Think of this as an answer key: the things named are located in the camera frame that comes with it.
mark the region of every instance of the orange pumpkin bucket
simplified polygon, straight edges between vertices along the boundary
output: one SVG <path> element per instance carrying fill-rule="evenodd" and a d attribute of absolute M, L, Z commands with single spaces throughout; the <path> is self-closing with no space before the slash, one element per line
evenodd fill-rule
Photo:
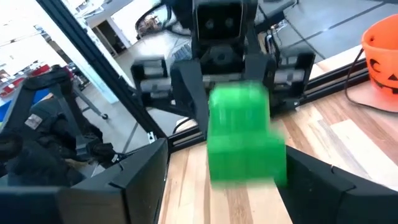
<path fill-rule="evenodd" d="M 398 14 L 371 26 L 362 36 L 362 46 L 372 84 L 398 99 Z"/>

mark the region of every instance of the jack-o'-lantern face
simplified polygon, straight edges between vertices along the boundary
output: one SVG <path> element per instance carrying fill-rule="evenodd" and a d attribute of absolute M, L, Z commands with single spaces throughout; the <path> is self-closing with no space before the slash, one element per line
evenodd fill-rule
<path fill-rule="evenodd" d="M 381 65 L 377 60 L 374 59 L 370 59 L 369 60 L 369 64 L 371 66 L 371 69 L 380 74 L 380 78 L 378 78 L 378 80 L 382 80 L 384 79 L 383 83 L 381 83 L 380 81 L 377 81 L 372 75 L 370 75 L 371 79 L 375 82 L 375 84 L 380 87 L 380 88 L 388 88 L 391 90 L 392 94 L 398 94 L 398 88 L 394 87 L 394 86 L 398 86 L 398 77 L 395 74 L 391 74 L 391 75 L 385 75 L 381 72 Z"/>

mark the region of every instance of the wooden table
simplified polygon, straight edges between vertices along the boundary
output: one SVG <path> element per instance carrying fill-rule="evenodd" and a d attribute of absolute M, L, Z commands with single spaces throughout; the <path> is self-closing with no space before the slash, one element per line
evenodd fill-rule
<path fill-rule="evenodd" d="M 351 63 L 360 47 L 319 62 L 311 77 Z M 358 101 L 369 84 L 350 88 Z M 180 129 L 195 125 L 185 123 Z M 398 121 L 393 115 L 349 103 L 336 93 L 300 106 L 274 121 L 286 144 L 366 179 L 398 190 Z M 178 151 L 170 158 L 159 223 L 265 224 L 292 223 L 274 185 L 212 189 L 206 143 Z"/>

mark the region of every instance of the green block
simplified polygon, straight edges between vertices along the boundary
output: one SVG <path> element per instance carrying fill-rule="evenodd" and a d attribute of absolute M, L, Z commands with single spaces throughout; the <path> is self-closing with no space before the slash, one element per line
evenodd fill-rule
<path fill-rule="evenodd" d="M 212 183 L 286 183 L 285 142 L 269 129 L 267 100 L 257 83 L 220 86 L 211 93 L 207 149 Z"/>

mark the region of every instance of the desk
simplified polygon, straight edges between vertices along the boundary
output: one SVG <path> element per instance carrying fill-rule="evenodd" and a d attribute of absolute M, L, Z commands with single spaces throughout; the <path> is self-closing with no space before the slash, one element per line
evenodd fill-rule
<path fill-rule="evenodd" d="M 352 62 L 355 52 L 320 62 L 312 77 Z M 367 85 L 349 92 L 364 95 Z M 188 122 L 180 129 L 193 125 Z M 339 92 L 299 107 L 274 126 L 285 134 L 287 145 L 398 190 L 396 117 L 352 105 Z M 292 223 L 275 186 L 212 189 L 206 153 L 204 142 L 171 155 L 159 223 Z"/>

